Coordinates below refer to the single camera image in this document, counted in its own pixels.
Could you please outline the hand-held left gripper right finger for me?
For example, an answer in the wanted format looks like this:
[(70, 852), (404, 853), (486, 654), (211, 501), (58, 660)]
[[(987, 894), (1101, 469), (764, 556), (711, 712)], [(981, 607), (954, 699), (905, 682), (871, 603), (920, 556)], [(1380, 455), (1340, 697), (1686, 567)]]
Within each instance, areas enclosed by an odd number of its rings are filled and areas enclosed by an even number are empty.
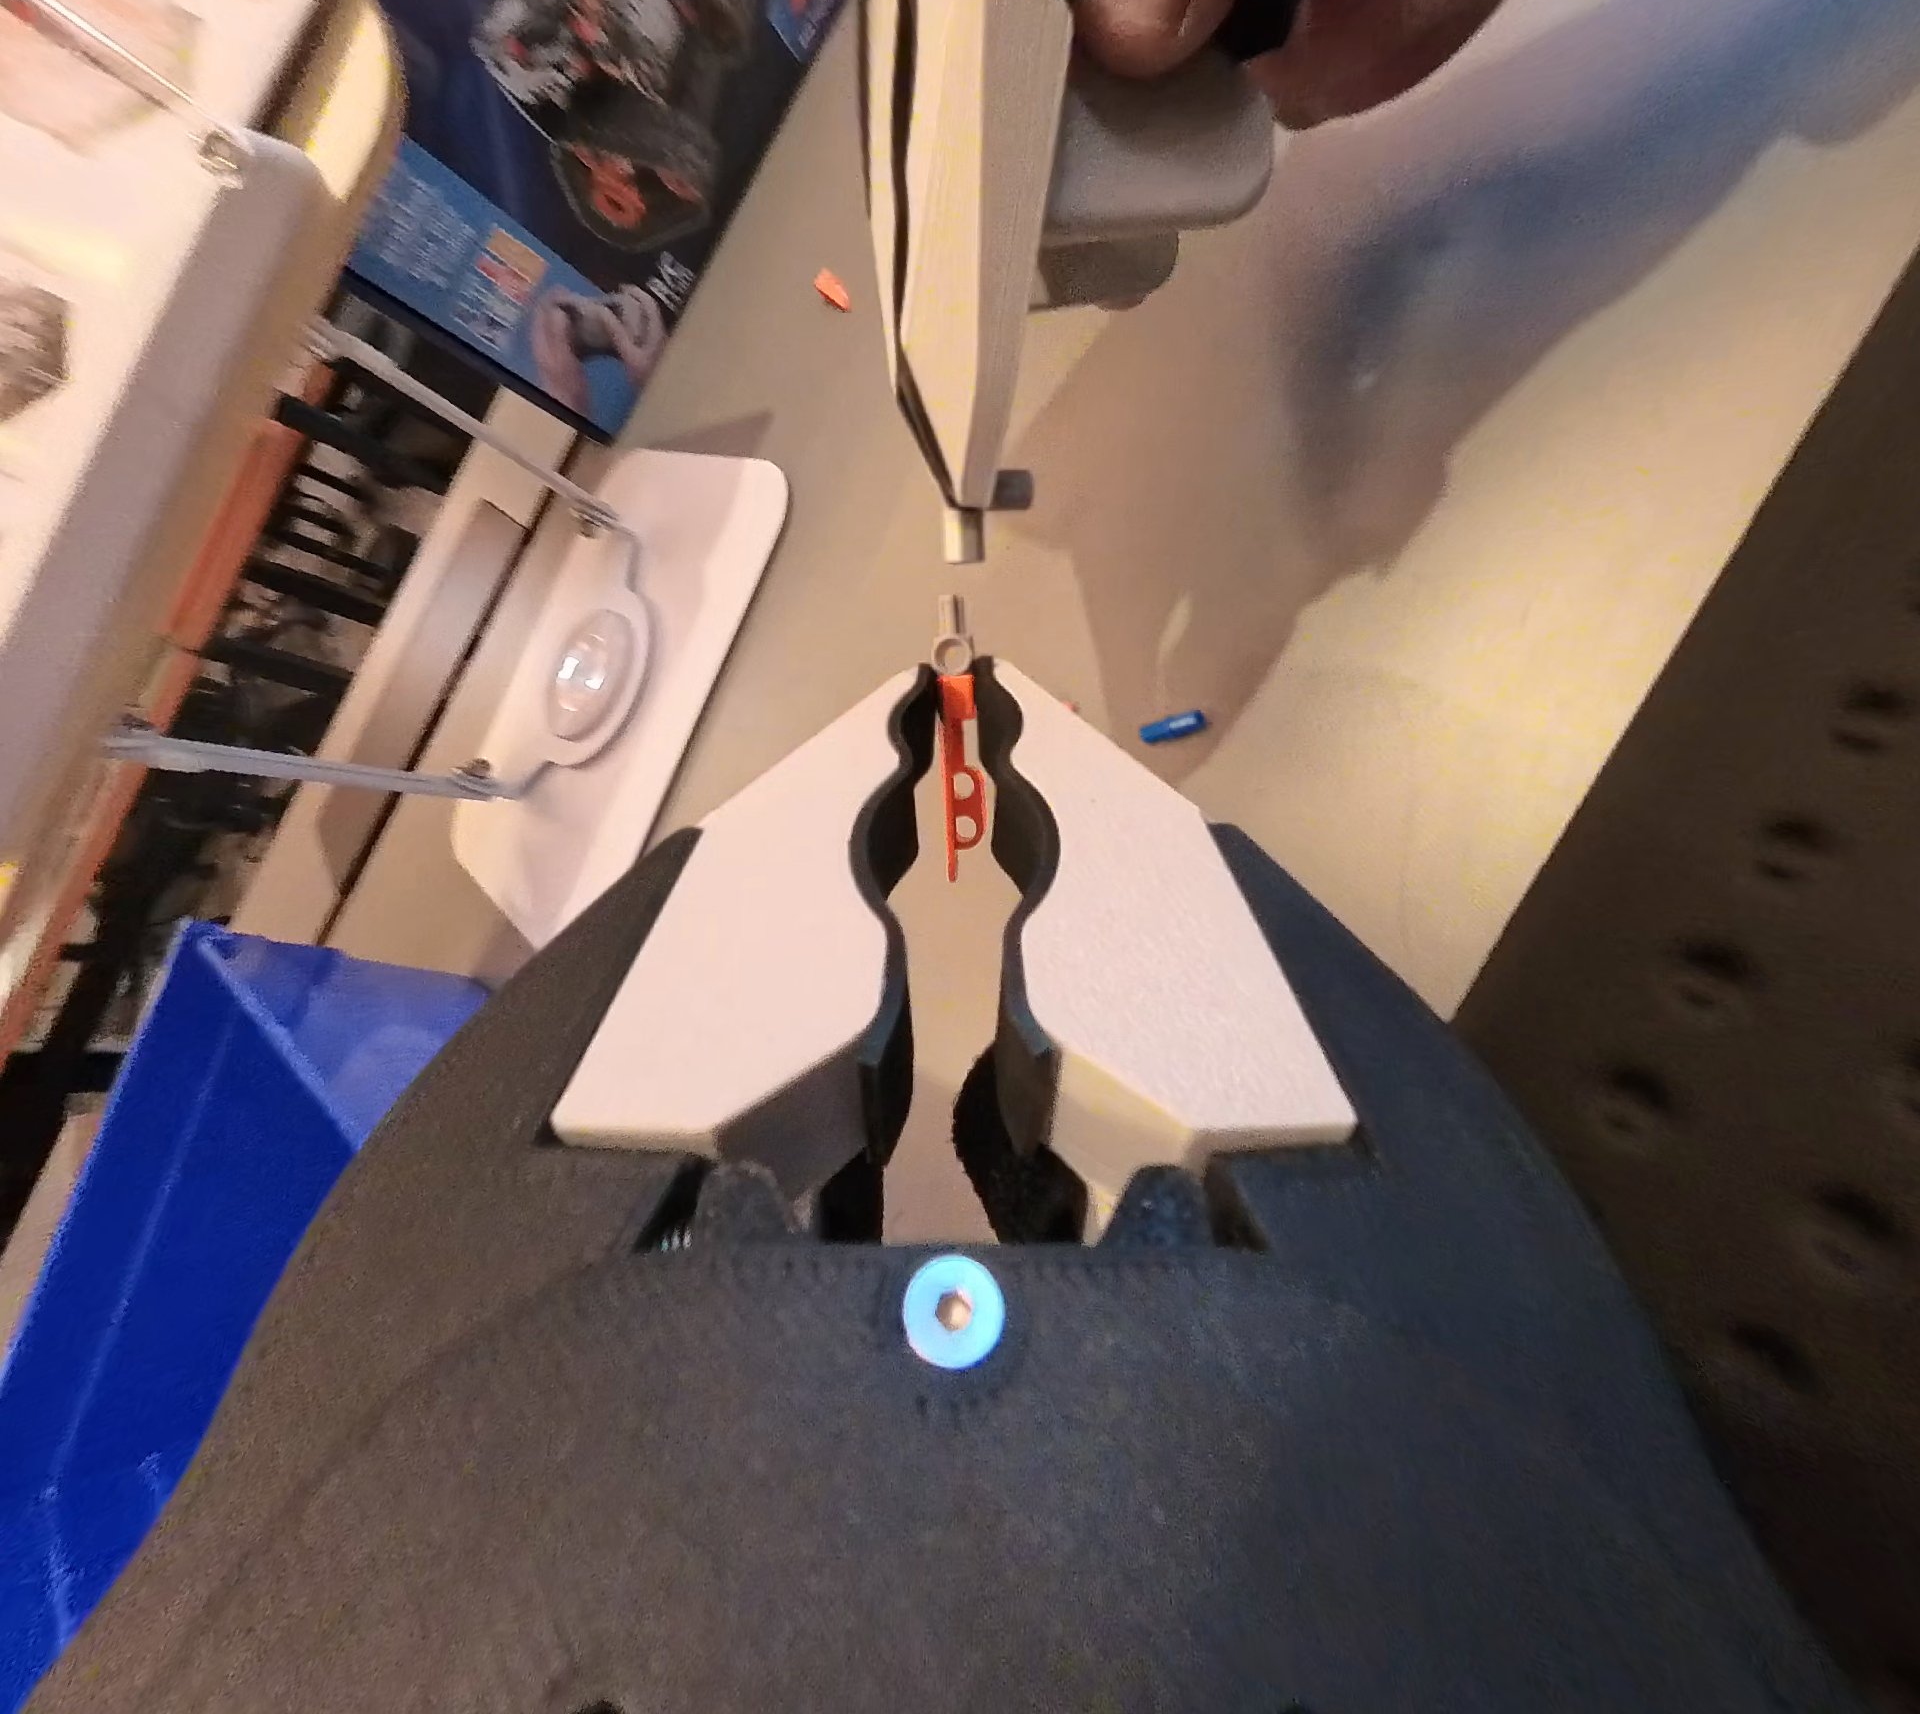
[(1096, 1241), (1143, 1173), (1343, 1148), (1330, 1052), (1206, 813), (1007, 657), (975, 663), (1017, 890), (954, 1151), (999, 1241)]

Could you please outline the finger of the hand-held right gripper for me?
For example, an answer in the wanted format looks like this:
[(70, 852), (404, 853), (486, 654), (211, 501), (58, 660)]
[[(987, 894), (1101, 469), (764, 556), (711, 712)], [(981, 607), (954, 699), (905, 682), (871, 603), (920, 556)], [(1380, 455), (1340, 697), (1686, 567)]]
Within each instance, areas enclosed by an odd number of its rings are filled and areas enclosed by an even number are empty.
[(944, 0), (861, 0), (861, 139), (886, 379), (935, 492), (941, 501), (954, 501), (949, 455), (905, 346), (917, 221), (931, 172), (915, 145), (939, 138), (946, 43)]
[(950, 511), (996, 504), (1072, 55), (1069, 0), (900, 0), (897, 368)]

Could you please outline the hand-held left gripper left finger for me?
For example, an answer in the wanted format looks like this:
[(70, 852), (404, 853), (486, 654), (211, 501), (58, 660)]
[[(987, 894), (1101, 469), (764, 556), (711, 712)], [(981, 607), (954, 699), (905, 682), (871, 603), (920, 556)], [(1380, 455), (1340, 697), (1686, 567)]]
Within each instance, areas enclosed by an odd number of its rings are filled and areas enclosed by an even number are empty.
[(917, 666), (713, 810), (552, 1133), (754, 1167), (829, 1239), (878, 1239), (915, 1085), (892, 896), (920, 852), (920, 780)]

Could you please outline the blue plastic bin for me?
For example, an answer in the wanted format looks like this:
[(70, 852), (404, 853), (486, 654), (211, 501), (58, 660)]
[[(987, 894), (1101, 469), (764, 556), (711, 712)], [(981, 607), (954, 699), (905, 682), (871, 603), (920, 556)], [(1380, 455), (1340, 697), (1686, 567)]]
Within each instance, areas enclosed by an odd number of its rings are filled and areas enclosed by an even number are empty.
[(4, 1709), (128, 1568), (324, 1198), (486, 997), (180, 925), (4, 1354)]

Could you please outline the dark printed toy box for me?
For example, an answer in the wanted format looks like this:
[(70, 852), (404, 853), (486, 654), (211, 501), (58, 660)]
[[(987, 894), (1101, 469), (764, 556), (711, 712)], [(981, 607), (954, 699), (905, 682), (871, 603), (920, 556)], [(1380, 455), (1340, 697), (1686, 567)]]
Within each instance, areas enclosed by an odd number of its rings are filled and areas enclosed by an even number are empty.
[(397, 162), (351, 283), (615, 442), (844, 0), (375, 0)]

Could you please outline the black perforated pad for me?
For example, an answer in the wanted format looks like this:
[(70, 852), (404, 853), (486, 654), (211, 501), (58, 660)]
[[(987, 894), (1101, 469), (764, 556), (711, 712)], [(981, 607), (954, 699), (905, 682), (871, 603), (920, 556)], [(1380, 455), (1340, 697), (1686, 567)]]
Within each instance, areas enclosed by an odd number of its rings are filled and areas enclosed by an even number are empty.
[(1916, 262), (1454, 1024), (1823, 1644), (1916, 1709)]

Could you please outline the open instruction booklet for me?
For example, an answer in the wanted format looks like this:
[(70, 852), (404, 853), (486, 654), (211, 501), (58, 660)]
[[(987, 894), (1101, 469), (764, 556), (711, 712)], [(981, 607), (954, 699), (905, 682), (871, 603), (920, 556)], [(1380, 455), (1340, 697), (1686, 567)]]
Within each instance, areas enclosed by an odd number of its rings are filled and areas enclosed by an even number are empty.
[(202, 0), (4, 0), (3, 416), (73, 379), (84, 303), (232, 184), (251, 143), (196, 93)]

